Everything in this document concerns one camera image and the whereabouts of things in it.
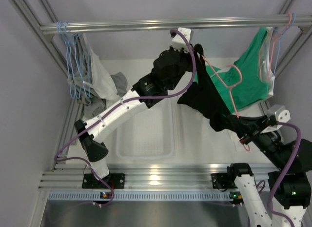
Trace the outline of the pink hanger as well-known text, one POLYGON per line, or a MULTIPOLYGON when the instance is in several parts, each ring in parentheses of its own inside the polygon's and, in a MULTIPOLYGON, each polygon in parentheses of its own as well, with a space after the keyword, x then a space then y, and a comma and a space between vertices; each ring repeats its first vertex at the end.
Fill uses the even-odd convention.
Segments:
POLYGON ((231 67, 234 67, 239 75, 239 81, 232 84, 232 85, 227 85, 224 80, 220 77, 219 73, 214 69, 214 67, 209 63, 209 61, 205 58, 204 55, 202 55, 202 58, 203 60, 205 61, 206 64, 208 64, 208 66, 213 70, 214 74, 218 77, 218 79, 222 82, 222 84, 228 89, 229 91, 229 95, 230 95, 230 98, 231 98, 231 102, 232 102, 232 105, 233 105, 233 108, 234 108, 234 112, 236 114, 236 117, 238 119, 240 119, 240 116, 239 116, 239 113, 238 113, 238 110, 236 108, 236 104, 235 104, 235 101, 234 101, 234 98, 233 98, 233 94, 232 94, 232 89, 235 88, 236 86, 240 85, 243 81, 243 76, 242 76, 242 73, 240 71, 240 69, 234 65, 234 64, 230 64, 230 65, 227 65, 228 68, 231 68, 231 67))
POLYGON ((270 54, 273 43, 271 36, 275 36, 277 34, 273 30, 273 27, 265 27, 265 39, 258 53, 260 80, 271 85, 274 84, 275 80, 275 75, 269 68, 270 54))

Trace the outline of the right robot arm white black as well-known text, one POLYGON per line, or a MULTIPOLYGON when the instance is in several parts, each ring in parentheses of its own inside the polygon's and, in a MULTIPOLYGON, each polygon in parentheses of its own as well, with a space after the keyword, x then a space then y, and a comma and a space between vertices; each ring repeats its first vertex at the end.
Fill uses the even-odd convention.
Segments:
POLYGON ((261 201, 254 174, 247 163, 234 163, 227 167, 227 181, 238 188, 252 227, 299 227, 310 204, 312 187, 306 173, 312 169, 308 158, 312 143, 302 139, 300 129, 273 116, 257 118, 226 118, 226 128, 235 132, 242 144, 253 142, 276 166, 268 174, 270 196, 265 206, 261 201), (265 133, 269 126, 288 126, 296 131, 296 139, 288 144, 265 133))

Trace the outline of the green tank top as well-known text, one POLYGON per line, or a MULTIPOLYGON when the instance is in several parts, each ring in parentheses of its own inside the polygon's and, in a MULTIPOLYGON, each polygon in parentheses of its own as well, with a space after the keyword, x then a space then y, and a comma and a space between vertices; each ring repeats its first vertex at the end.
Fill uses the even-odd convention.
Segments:
POLYGON ((232 114, 271 96, 268 52, 272 31, 271 27, 261 27, 231 67, 221 69, 206 65, 208 75, 232 114))

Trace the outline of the black tank top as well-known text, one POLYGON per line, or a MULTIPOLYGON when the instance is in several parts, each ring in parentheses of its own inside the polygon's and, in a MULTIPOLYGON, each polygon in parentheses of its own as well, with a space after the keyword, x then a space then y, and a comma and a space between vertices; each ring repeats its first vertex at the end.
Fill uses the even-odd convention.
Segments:
POLYGON ((216 132, 228 129, 242 138, 259 128, 268 117, 237 117, 231 114, 206 71, 201 44, 195 45, 194 52, 198 82, 193 82, 177 103, 200 112, 209 119, 211 128, 216 132))

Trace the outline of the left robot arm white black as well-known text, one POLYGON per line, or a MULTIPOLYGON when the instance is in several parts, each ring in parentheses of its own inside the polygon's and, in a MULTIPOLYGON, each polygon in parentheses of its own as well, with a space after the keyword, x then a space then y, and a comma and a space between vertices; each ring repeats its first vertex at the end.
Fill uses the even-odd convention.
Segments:
POLYGON ((75 122, 78 139, 94 174, 93 182, 98 187, 104 188, 110 182, 106 162, 109 150, 104 139, 128 119, 168 98, 168 92, 176 88, 184 74, 195 71, 194 51, 177 51, 171 47, 159 55, 152 71, 140 78, 120 100, 90 120, 75 122))

